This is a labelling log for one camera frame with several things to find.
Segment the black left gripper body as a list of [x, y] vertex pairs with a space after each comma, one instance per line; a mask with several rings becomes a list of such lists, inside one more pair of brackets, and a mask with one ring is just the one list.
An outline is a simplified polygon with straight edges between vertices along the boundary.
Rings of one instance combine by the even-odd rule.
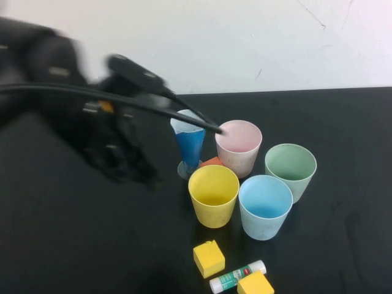
[[87, 162], [146, 162], [126, 106], [66, 89], [56, 94], [55, 131]]

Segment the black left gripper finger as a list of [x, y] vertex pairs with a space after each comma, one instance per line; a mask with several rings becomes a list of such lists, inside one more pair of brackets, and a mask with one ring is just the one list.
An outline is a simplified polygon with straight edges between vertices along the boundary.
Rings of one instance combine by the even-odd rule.
[[87, 162], [110, 180], [123, 183], [128, 180], [128, 163], [119, 143], [105, 143], [83, 149]]
[[129, 178], [144, 184], [149, 190], [158, 190], [162, 179], [159, 173], [143, 151], [133, 147], [128, 153]]

